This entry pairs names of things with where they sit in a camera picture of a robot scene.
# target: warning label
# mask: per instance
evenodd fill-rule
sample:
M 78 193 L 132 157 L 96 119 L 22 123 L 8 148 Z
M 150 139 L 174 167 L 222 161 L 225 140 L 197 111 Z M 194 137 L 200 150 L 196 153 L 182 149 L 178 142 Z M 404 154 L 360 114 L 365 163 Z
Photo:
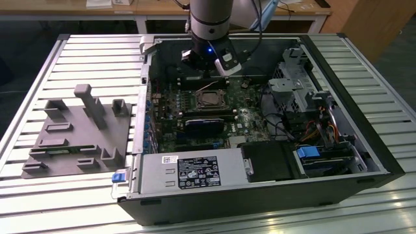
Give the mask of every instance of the warning label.
M 220 186 L 216 156 L 177 159 L 177 175 L 180 189 Z

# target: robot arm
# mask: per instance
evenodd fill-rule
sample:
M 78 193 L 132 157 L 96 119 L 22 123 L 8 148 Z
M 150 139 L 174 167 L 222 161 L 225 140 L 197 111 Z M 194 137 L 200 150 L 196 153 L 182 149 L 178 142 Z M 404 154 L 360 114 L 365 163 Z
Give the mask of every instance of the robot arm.
M 182 61 L 197 70 L 216 69 L 226 77 L 241 70 L 241 63 L 246 61 L 249 52 L 244 50 L 237 54 L 228 39 L 229 23 L 260 28 L 258 12 L 261 14 L 261 1 L 254 0 L 190 0 L 189 17 L 192 31 L 192 49 L 182 52 Z M 277 2 L 266 0 L 268 12 L 274 12 Z

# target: desk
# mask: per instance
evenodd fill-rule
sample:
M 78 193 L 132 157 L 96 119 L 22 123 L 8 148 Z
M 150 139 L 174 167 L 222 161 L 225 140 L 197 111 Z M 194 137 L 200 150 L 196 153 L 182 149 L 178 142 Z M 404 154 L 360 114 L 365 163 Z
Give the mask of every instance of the desk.
M 272 20 L 305 20 L 312 21 L 308 33 L 318 33 L 325 22 L 326 16 L 330 15 L 330 8 L 321 8 L 314 0 L 302 0 L 301 3 L 288 5 L 288 11 L 277 8 Z M 146 20 L 186 20 L 188 13 L 177 7 L 172 0 L 138 0 L 136 9 L 136 23 L 138 33 L 148 33 Z
M 0 20 L 134 20 L 137 2 L 88 10 L 86 0 L 1 0 Z
M 85 3 L 86 0 L 0 0 L 0 20 L 133 20 L 141 34 L 148 32 L 146 20 L 186 20 L 186 12 L 172 0 L 134 0 L 129 6 L 96 10 L 88 10 Z M 321 8 L 314 0 L 288 7 L 294 13 L 289 16 L 286 10 L 277 8 L 272 20 L 312 21 L 309 33 L 318 33 L 330 9 Z

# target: aluminum extrusion table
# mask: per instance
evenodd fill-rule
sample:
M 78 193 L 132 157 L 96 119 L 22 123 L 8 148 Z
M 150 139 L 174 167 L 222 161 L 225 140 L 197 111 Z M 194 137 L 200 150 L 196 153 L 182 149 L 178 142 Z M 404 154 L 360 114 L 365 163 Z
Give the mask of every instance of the aluminum extrusion table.
M 141 227 L 110 196 L 112 173 L 20 179 L 49 98 L 81 105 L 73 87 L 136 103 L 140 35 L 61 36 L 0 142 L 0 233 L 380 233 L 416 226 L 416 114 L 348 39 L 310 36 L 406 174 L 340 204 L 182 224 Z M 128 152 L 132 150 L 129 130 Z M 126 166 L 132 156 L 128 155 Z

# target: blue tab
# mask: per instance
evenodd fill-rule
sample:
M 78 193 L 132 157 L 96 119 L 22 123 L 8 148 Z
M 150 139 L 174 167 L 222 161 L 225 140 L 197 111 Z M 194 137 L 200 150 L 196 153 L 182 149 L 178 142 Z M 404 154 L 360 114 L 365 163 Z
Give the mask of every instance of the blue tab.
M 114 173 L 112 175 L 110 181 L 113 183 L 121 183 L 125 182 L 125 173 Z
M 300 158 L 302 158 L 302 157 L 318 157 L 320 156 L 316 146 L 300 147 L 296 152 L 297 152 L 297 155 Z

